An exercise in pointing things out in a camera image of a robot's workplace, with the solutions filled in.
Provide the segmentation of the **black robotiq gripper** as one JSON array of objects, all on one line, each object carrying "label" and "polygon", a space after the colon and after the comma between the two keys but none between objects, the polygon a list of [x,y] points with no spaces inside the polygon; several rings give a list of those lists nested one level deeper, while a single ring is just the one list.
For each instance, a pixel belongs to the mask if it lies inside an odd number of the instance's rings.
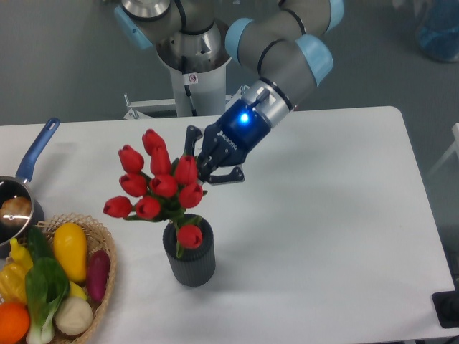
[{"label": "black robotiq gripper", "polygon": [[[194,125],[186,128],[183,156],[198,158],[199,171],[233,166],[227,174],[201,176],[202,183],[223,185],[245,180],[239,164],[245,162],[248,153],[271,131],[270,124],[257,111],[257,105],[258,102],[236,101],[215,123],[205,128],[204,137],[201,128]],[[202,151],[197,155],[196,143],[202,137]]]}]

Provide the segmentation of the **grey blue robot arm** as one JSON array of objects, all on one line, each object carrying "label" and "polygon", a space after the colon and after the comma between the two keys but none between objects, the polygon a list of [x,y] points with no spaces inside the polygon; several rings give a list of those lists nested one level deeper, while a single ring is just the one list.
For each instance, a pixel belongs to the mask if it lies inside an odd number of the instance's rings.
[{"label": "grey blue robot arm", "polygon": [[211,1],[122,1],[115,8],[130,41],[154,47],[169,69],[177,114],[217,115],[186,132],[184,151],[194,155],[201,184],[242,181],[247,154],[333,68],[320,37],[341,21],[343,2],[278,6],[268,19],[231,25],[216,18]]}]

